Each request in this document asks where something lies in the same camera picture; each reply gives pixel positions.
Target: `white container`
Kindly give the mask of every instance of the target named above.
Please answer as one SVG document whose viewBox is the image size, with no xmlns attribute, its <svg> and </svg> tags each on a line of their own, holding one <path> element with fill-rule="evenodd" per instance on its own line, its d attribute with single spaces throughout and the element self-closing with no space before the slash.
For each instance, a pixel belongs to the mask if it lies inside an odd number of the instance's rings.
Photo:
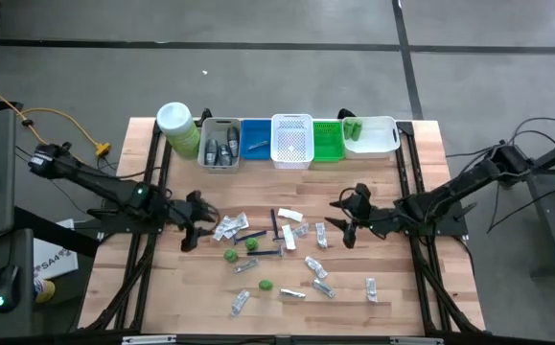
<svg viewBox="0 0 555 345">
<path fill-rule="evenodd" d="M 232 165 L 223 166 L 208 166 L 204 164 L 204 149 L 207 145 L 207 141 L 210 139 L 215 139 L 218 141 L 218 151 L 219 145 L 228 145 L 228 128 L 235 127 L 239 130 L 239 143 L 241 143 L 241 121 L 239 119 L 224 119 L 224 118 L 209 118 L 205 119 L 202 123 L 202 132 L 200 133 L 200 147 L 198 148 L 198 164 L 206 169 L 209 173 L 236 173 L 239 169 L 239 160 L 241 159 L 240 152 L 237 153 L 236 157 L 232 157 Z"/>
<path fill-rule="evenodd" d="M 313 118 L 277 114 L 270 123 L 270 159 L 276 169 L 308 169 L 314 157 Z"/>
<path fill-rule="evenodd" d="M 198 155 L 200 134 L 190 109 L 184 103 L 162 105 L 155 118 L 160 130 L 179 155 L 190 159 Z"/>
<path fill-rule="evenodd" d="M 361 122 L 362 131 L 357 141 L 351 138 L 345 140 L 345 134 L 343 134 L 347 159 L 384 158 L 401 145 L 396 121 L 389 116 L 346 118 L 341 124 L 343 133 L 345 133 L 345 122 L 348 120 Z"/>
</svg>

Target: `yellow cable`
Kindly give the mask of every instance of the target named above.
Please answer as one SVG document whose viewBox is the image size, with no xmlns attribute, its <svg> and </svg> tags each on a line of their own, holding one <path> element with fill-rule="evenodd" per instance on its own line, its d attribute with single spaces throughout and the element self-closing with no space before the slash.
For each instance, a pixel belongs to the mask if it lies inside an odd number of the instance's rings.
<svg viewBox="0 0 555 345">
<path fill-rule="evenodd" d="M 83 133 L 83 135 L 85 135 L 85 137 L 87 138 L 87 140 L 89 140 L 92 144 L 94 144 L 95 147 L 98 147 L 98 142 L 94 139 L 92 139 L 92 137 L 87 133 L 87 131 L 77 122 L 77 120 L 75 120 L 72 116 L 59 111 L 59 110 L 55 110 L 55 109 L 51 109 L 51 108 L 30 108 L 27 110 L 22 111 L 22 114 L 27 114 L 29 112 L 36 112 L 36 111 L 43 111 L 43 112 L 51 112 L 60 116 L 63 116 L 65 118 L 67 118 L 68 120 L 70 120 L 73 124 L 75 124 L 75 126 L 77 126 L 77 128 L 81 131 L 81 133 Z"/>
<path fill-rule="evenodd" d="M 16 113 L 16 115 L 19 116 L 19 117 L 21 118 L 22 121 L 28 120 L 28 118 L 26 118 L 26 116 L 24 116 L 23 112 L 19 111 L 19 109 L 17 109 L 16 107 L 14 107 L 14 106 L 13 106 L 11 103 L 9 103 L 9 101 L 7 101 L 4 97 L 0 96 L 0 101 L 4 102 L 6 105 L 8 105 L 9 108 L 11 108 L 11 109 Z M 64 114 L 64 113 L 60 113 L 60 115 L 70 117 L 69 115 L 66 115 L 66 114 Z M 87 138 L 90 139 L 90 141 L 92 141 L 92 143 L 93 143 L 95 146 L 98 146 L 98 143 L 96 143 L 94 140 L 92 140 L 92 139 L 89 137 L 89 135 L 85 132 L 85 130 L 82 129 L 81 126 L 79 126 L 79 124 L 77 123 L 77 121 L 75 121 L 72 117 L 70 117 L 70 120 L 73 121 L 73 123 L 75 123 L 75 125 L 77 125 L 77 126 L 81 129 L 81 131 L 82 131 L 83 133 L 85 133 L 85 135 L 87 136 Z M 46 141 L 44 141 L 43 138 L 41 138 L 40 135 L 38 135 L 38 132 L 36 131 L 36 129 L 34 128 L 34 126 L 28 125 L 28 128 L 32 131 L 32 133 L 35 135 L 36 139 L 37 139 L 39 142 L 41 142 L 41 143 L 43 143 L 43 144 L 45 144 L 45 145 L 49 145 L 49 143 L 47 143 Z M 79 158 L 78 156 L 76 156 L 75 154 L 73 154 L 73 156 L 74 156 L 75 158 L 77 158 L 79 161 L 81 161 L 83 164 L 85 163 L 85 162 L 83 162 L 82 159 L 80 159 L 80 158 Z"/>
</svg>

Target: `gray floor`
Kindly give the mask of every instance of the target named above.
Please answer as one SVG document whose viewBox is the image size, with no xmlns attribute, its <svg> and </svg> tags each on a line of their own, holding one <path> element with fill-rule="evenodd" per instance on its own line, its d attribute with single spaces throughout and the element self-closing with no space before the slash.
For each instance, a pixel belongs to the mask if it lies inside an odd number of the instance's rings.
<svg viewBox="0 0 555 345">
<path fill-rule="evenodd" d="M 205 42 L 398 43 L 389 0 L 3 1 L 0 37 Z M 411 44 L 555 46 L 555 0 L 402 0 Z M 413 54 L 425 119 L 438 120 L 448 153 L 509 137 L 533 116 L 555 116 L 555 55 Z M 411 119 L 400 53 L 310 51 L 0 48 L 0 92 L 26 107 L 74 114 L 120 153 L 127 119 L 181 101 L 195 114 L 269 117 L 307 112 Z M 92 147 L 58 116 L 35 115 L 49 140 L 70 141 L 93 162 Z M 555 138 L 555 123 L 534 123 Z M 21 127 L 19 146 L 35 139 Z M 531 156 L 551 148 L 537 136 L 518 143 Z M 450 160 L 452 174 L 468 162 Z M 16 202 L 48 219 L 86 219 L 51 184 L 17 167 Z M 60 182 L 82 207 L 100 201 Z M 485 235 L 494 186 L 467 201 L 476 282 L 489 331 L 555 340 L 555 279 L 529 272 L 553 260 L 528 208 Z M 530 200 L 524 186 L 501 191 L 499 216 Z M 53 331 L 55 326 L 48 326 Z"/>
</svg>

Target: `computer mouse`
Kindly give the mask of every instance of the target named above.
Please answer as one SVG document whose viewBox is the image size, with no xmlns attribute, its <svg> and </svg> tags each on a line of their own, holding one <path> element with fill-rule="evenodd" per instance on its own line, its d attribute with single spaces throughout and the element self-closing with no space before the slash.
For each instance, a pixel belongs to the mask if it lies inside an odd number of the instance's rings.
<svg viewBox="0 0 555 345">
<path fill-rule="evenodd" d="M 9 312 L 19 304 L 19 266 L 7 264 L 0 268 L 0 312 Z"/>
</svg>

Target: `green plastic basket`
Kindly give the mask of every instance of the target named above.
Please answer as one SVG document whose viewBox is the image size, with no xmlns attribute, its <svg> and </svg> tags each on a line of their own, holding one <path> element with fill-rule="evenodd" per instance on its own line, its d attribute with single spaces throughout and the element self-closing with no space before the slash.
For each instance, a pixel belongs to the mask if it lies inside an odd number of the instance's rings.
<svg viewBox="0 0 555 345">
<path fill-rule="evenodd" d="M 343 131 L 340 121 L 313 122 L 315 162 L 338 162 L 345 157 Z"/>
</svg>

